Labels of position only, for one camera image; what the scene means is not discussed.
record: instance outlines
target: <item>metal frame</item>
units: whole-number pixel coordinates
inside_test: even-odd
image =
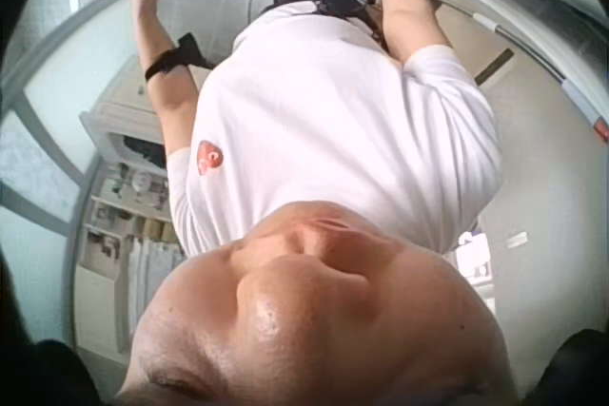
[[[22,91],[15,99],[17,100],[17,103],[14,104],[13,111],[21,120],[33,139],[75,183],[80,186],[85,184],[85,175],[83,175],[81,171],[76,168],[68,156],[66,156],[63,149],[59,147],[57,143],[55,143],[29,103],[26,94]]]

